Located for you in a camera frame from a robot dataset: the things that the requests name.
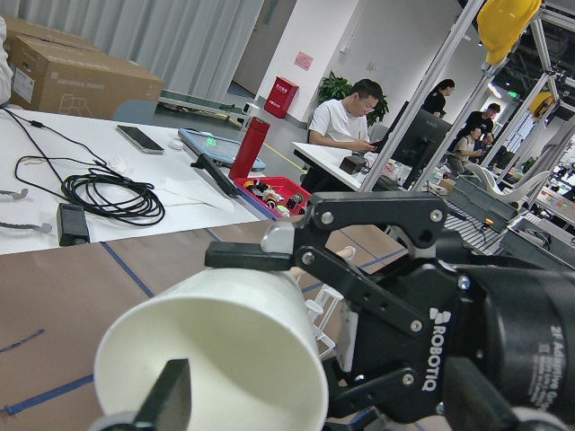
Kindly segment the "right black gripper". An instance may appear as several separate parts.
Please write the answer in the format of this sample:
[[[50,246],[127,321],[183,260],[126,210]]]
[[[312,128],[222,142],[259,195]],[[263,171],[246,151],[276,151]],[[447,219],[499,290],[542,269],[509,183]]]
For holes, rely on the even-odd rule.
[[[399,422],[430,416],[449,396],[483,396],[494,383],[487,356],[487,292],[475,281],[480,258],[459,250],[438,255],[449,209],[419,192],[320,192],[296,224],[293,261],[335,288],[355,322],[352,357],[323,364],[329,387],[328,414],[343,418],[375,407]],[[409,252],[375,273],[353,268],[328,250],[332,232],[352,225],[399,230]],[[472,281],[462,285],[462,279]]]

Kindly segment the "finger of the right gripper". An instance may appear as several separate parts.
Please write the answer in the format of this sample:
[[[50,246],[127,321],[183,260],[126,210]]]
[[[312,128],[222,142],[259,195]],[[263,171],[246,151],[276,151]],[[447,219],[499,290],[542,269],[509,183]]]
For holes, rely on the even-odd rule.
[[[295,227],[273,223],[259,243],[212,242],[205,253],[211,268],[245,268],[260,271],[285,271],[294,266]]]
[[[138,411],[101,417],[89,430],[187,430],[192,407],[190,362],[166,362]]]

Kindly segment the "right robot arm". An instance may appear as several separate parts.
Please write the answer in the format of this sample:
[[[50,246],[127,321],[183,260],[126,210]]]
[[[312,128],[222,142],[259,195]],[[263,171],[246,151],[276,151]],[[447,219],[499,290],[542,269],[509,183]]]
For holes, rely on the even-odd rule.
[[[574,421],[574,275],[443,251],[422,193],[312,195],[254,244],[119,317],[98,347],[104,430],[327,430],[371,408],[454,430]]]

